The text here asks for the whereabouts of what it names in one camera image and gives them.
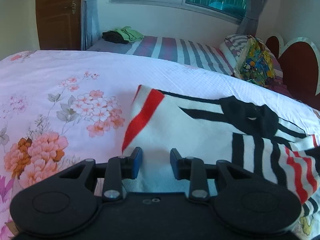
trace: door handle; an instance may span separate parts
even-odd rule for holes
[[[72,9],[72,14],[76,14],[76,1],[73,0],[71,6],[65,6],[65,8],[71,8]]]

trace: heart-shaped headboard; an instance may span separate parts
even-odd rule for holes
[[[297,100],[320,110],[320,52],[308,38],[299,37],[284,45],[279,34],[268,38],[267,47],[283,71],[283,83]]]

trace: striped mattress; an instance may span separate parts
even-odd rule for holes
[[[88,51],[159,58],[225,75],[233,73],[232,67],[219,49],[183,39],[145,36],[141,41],[129,44],[112,43],[101,39]]]

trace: brown door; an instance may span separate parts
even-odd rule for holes
[[[41,49],[80,50],[81,0],[36,0]]]

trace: gray curtain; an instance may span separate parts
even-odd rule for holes
[[[246,0],[246,13],[237,29],[237,34],[255,36],[258,28],[259,16],[267,0]]]
[[[97,0],[83,0],[81,11],[81,49],[87,50],[101,36]]]

